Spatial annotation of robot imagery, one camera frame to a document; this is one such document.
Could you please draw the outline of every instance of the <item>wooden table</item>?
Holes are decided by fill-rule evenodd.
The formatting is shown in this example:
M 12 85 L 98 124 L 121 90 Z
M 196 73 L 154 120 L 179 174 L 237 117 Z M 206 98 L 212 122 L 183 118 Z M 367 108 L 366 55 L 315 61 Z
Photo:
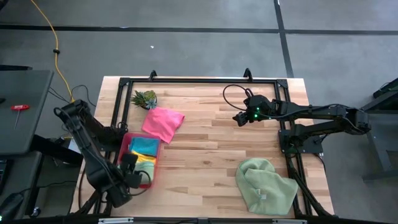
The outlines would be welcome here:
M 95 118 L 105 126 L 111 123 L 119 78 L 104 77 L 99 93 Z M 308 105 L 304 80 L 291 78 L 288 79 L 288 84 L 292 102 Z M 270 160 L 277 173 L 287 177 L 286 162 L 280 152 L 277 137 L 280 124 L 275 120 L 267 120 L 238 127 L 231 119 L 237 113 L 236 109 L 227 105 L 222 97 L 225 86 L 219 83 L 134 84 L 133 90 L 154 90 L 158 106 L 183 113 L 185 121 L 172 142 L 162 145 L 158 171 L 151 189 L 134 197 L 122 207 L 112 209 L 112 216 L 270 217 L 248 212 L 236 186 L 235 172 L 240 162 L 261 157 Z M 275 98 L 272 85 L 242 86 L 249 87 L 255 95 Z M 244 107 L 246 95 L 242 89 L 231 87 L 226 92 L 226 97 L 232 104 Z M 121 120 L 124 99 L 121 102 L 118 122 Z M 141 126 L 146 113 L 142 108 L 130 106 L 127 122 L 130 132 L 142 132 Z M 312 124 L 309 119 L 297 122 Z M 302 154 L 302 157 L 309 189 L 324 208 L 333 213 L 322 163 L 312 154 Z M 78 208 L 77 189 L 78 187 L 72 212 Z M 83 203 L 92 192 L 93 188 L 85 177 L 81 193 Z M 304 212 L 301 192 L 298 193 L 298 198 Z M 292 209 L 287 217 L 294 217 Z

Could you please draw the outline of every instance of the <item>pink towel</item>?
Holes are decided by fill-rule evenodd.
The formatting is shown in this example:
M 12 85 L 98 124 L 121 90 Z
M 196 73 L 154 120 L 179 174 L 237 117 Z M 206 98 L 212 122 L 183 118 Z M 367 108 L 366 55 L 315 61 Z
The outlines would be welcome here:
M 149 110 L 145 117 L 142 130 L 158 136 L 161 140 L 169 144 L 174 136 L 175 131 L 184 121 L 184 115 L 165 108 L 156 107 Z

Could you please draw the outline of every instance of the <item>succulent plant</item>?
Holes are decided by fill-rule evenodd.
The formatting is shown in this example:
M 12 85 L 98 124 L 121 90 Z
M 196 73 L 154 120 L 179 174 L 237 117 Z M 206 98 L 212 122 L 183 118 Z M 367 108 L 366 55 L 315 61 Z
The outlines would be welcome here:
M 136 90 L 136 95 L 131 99 L 136 106 L 141 106 L 146 109 L 154 109 L 156 107 L 156 94 L 153 90 L 140 92 Z
M 146 103 L 146 108 L 147 109 L 155 109 L 156 108 L 156 100 L 155 99 L 150 99 L 145 102 Z

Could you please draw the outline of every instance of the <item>gray floor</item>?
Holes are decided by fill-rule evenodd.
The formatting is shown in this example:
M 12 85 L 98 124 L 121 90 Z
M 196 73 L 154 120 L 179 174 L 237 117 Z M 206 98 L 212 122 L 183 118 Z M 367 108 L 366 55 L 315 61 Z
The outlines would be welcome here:
M 286 29 L 398 30 L 395 0 L 279 0 Z M 276 29 L 273 0 L 40 0 L 55 25 Z M 29 1 L 13 0 L 0 22 L 45 25 Z M 58 32 L 60 68 L 71 86 L 87 85 L 96 101 L 105 75 L 286 77 L 278 34 L 173 32 Z M 397 78 L 398 36 L 287 35 L 294 76 L 304 78 L 314 105 L 362 106 L 383 83 Z M 48 31 L 0 30 L 0 64 L 53 70 Z M 52 87 L 67 96 L 59 77 Z M 86 99 L 85 92 L 76 92 Z M 63 134 L 49 96 L 37 133 Z M 333 134 L 323 143 L 326 174 L 340 217 L 395 223 L 397 179 L 365 184 L 378 169 L 365 136 Z M 49 201 L 45 215 L 66 213 L 70 198 Z

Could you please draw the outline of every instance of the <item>red plastic bin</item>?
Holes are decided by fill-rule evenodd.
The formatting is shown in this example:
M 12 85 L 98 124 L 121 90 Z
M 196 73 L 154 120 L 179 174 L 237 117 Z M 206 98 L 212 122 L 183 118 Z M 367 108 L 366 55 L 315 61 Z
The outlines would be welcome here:
M 131 143 L 131 140 L 134 137 L 144 137 L 144 138 L 152 138 L 152 139 L 158 139 L 159 140 L 159 146 L 157 148 L 157 152 L 156 152 L 156 163 L 155 163 L 155 169 L 154 169 L 154 176 L 153 179 L 151 180 L 151 184 L 141 184 L 139 187 L 142 189 L 148 189 L 151 185 L 154 184 L 155 181 L 155 175 L 156 175 L 156 170 L 157 170 L 157 160 L 159 159 L 159 152 L 160 152 L 160 148 L 161 148 L 161 144 L 162 144 L 162 140 L 157 137 L 157 136 L 153 136 L 150 134 L 136 134 L 136 133 L 126 133 L 123 136 L 123 141 L 122 141 L 122 146 L 120 148 L 120 153 L 119 153 L 119 157 L 118 157 L 118 164 L 120 164 L 122 156 L 125 153 L 130 153 L 129 151 L 129 144 Z

